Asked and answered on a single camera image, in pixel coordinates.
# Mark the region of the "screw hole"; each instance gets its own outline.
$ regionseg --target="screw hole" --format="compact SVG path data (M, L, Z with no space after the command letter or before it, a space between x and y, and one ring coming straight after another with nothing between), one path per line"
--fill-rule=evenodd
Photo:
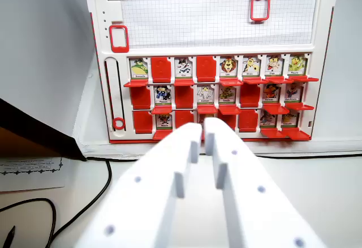
M258 187L258 191L259 191L260 193L264 193L264 192L265 192L265 188L264 188L263 186L259 186L259 187Z
M294 243L297 247L304 247L304 242L300 238L296 238Z
M115 230L115 228L113 225L108 225L105 229L106 236L112 235L114 233L114 230Z

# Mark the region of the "cartoon character picture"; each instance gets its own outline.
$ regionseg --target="cartoon character picture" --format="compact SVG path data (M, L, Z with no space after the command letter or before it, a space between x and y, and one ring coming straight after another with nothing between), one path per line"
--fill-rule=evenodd
M219 102L224 104L235 103L236 88L234 87L223 87L219 88Z
M224 59L224 61L220 63L220 76L236 77L237 62L231 57L221 59Z
M265 86L263 91L263 99L266 101L274 101L274 100L267 100L267 99L278 99L278 90L280 87L277 87L276 84L268 84Z
M171 104L171 90L166 85L158 85L155 90L155 104L156 105L170 105Z
M285 91L285 102L299 102L301 98L301 87L297 83L288 84Z
M192 63L188 58L175 58L175 77L192 77Z
M276 116L264 110L264 113L260 118L260 127L275 127L276 125L277 125Z
M260 69L260 62L256 57L248 57L246 61L243 62L245 64L243 75L247 76L258 76Z
M271 55L266 58L268 65L265 70L265 75L282 75L283 60L280 55Z
M307 59L302 55L291 55L291 63L289 64L289 75L304 75Z
M282 116L282 127L296 127L299 114L288 113Z
M158 115L158 119L161 123L166 125L170 122L170 115Z
M156 129L172 129L171 115L156 115Z
M197 87L197 103L198 104L214 103L214 89L210 85L202 85Z
M131 58L130 66L132 79L148 77L148 68L142 58Z

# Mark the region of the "black cable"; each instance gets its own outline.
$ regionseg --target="black cable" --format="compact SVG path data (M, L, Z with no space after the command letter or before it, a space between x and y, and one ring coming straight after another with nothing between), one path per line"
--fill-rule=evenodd
M50 229L50 234L49 234L48 242L47 242L47 244L46 244L46 246L45 246L45 248L49 248L50 245L51 245L51 242L53 241L53 240L52 240L52 237L53 237L53 233L54 233L55 223L56 223L56 221L57 221L57 210L55 209L55 205L54 205L54 203L53 203L51 200L49 200L48 198L28 199L28 200L24 200L24 201L21 201L21 202L17 202L17 203L15 203L15 204L11 204L11 205L9 205L9 206L7 206L7 207L0 208L0 212L3 212L3 211L5 211L5 210L8 210L8 209L13 208L13 207L17 207L17 206L19 206L19 205L21 205L21 204L27 204L27 203L31 203L31 202L47 202L47 203L49 203L50 206L51 206L51 212L52 212L52 214L53 214L53 215L52 215L53 218L52 218L52 220L51 220L51 229Z
M57 210L55 209L54 203L51 200L49 200L48 198L34 198L34 199L28 199L28 200L24 200L24 201L21 201L21 202L17 202L15 204L11 204L11 205L9 205L7 207L0 208L0 212L3 212L3 211L8 210L10 208L19 206L21 204L26 204L26 203L31 203L31 202L41 202L41 201L48 202L50 204L50 206L51 206L51 211L53 213L49 239L48 239L48 242L47 242L47 244L45 246L45 248L49 248L51 243L54 241L54 239L60 233L62 233L68 226L70 226L76 219L78 219L80 215L82 215L85 211L87 211L87 209L90 208L102 196L102 194L106 191L106 189L109 187L109 184L111 183L111 180L112 180L112 169L111 169L111 165L109 164L108 160L106 160L106 164L107 164L107 169L108 169L108 180L106 182L106 185L103 187L103 189L98 193L98 195L89 204L87 204L69 222L64 224L55 233L54 233L54 228L55 228L55 223L57 221Z
M53 241L60 233L63 232L64 229L66 229L69 225L71 225L76 219L78 219L79 216L82 215L88 208L90 208L99 199L99 197L101 197L102 194L106 191L106 189L108 188L108 186L109 186L109 184L111 183L111 180L112 180L112 169L111 169L111 165L109 164L108 160L106 160L106 164L107 164L107 169L108 169L108 180L106 182L106 185L103 187L103 189L100 191L100 193L98 193L98 195L96 197L94 197L94 199L89 204L87 204L69 222L64 224L62 227L60 227L54 233L53 237L51 238L51 241Z

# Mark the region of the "cartoon lion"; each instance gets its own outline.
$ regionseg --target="cartoon lion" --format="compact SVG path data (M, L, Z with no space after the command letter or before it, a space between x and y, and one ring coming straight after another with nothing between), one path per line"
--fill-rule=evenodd
M221 63L221 70L224 72L232 72L234 71L236 68L236 62L232 59L232 58L226 58L222 63Z

